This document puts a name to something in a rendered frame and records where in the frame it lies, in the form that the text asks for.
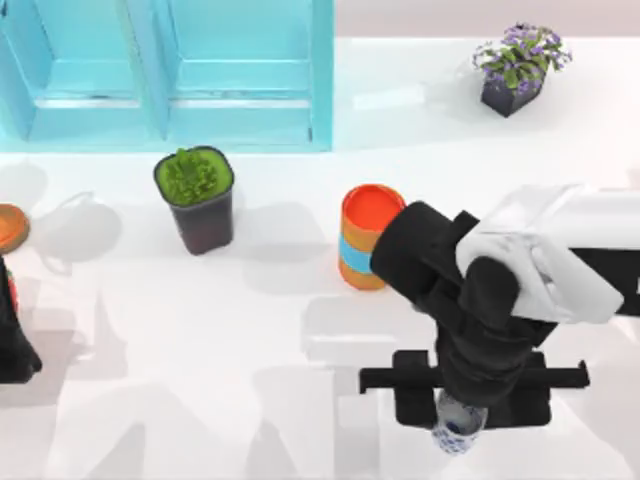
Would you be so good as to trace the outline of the blue and white cup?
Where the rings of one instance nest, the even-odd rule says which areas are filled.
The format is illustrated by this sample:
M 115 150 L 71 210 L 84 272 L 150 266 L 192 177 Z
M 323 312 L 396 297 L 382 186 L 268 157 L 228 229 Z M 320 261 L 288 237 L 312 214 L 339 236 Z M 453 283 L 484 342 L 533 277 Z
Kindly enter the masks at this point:
M 437 395 L 435 407 L 431 434 L 436 444 L 449 455 L 466 453 L 485 428 L 489 409 L 464 404 L 445 390 Z

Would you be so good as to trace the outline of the orange can with blue band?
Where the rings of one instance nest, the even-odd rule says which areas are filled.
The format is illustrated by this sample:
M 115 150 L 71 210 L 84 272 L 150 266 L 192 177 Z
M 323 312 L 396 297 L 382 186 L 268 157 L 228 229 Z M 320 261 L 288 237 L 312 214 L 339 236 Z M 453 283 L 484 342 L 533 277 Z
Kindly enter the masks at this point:
M 348 285 L 362 291 L 385 287 L 385 282 L 372 272 L 370 260 L 380 235 L 405 206 L 404 198 L 383 184 L 358 185 L 344 196 L 338 269 Z

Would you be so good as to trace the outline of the green plant in dark pot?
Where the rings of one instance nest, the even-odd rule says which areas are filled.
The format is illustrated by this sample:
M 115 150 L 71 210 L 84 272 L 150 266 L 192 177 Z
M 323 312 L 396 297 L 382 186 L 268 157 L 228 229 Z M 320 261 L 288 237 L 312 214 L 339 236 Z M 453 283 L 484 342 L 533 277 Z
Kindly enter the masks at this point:
M 223 152 L 208 145 L 180 148 L 156 164 L 153 179 L 190 254 L 231 243 L 235 174 Z

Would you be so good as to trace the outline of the purple flowers in dark pot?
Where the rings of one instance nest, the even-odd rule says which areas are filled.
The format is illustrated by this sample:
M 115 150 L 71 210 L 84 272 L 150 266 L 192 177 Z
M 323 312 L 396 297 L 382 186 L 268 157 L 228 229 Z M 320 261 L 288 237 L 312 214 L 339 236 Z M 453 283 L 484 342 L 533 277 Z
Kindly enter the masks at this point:
M 507 118 L 534 100 L 549 71 L 573 61 L 561 36 L 547 26 L 516 23 L 497 41 L 479 45 L 472 65 L 484 76 L 481 102 Z

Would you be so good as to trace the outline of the light blue rack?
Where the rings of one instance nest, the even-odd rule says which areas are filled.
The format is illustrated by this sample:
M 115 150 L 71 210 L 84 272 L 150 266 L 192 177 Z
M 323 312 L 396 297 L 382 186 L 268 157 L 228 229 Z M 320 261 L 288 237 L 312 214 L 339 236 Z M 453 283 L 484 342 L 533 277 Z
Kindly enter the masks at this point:
M 326 151 L 335 0 L 0 0 L 0 152 Z

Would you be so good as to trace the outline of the orange round can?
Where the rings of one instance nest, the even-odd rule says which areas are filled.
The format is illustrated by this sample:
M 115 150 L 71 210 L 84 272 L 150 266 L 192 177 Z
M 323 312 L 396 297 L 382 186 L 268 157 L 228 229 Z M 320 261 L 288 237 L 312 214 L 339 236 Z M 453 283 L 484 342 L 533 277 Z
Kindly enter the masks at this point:
M 19 248 L 27 239 L 30 223 L 19 207 L 0 203 L 0 254 L 8 254 Z

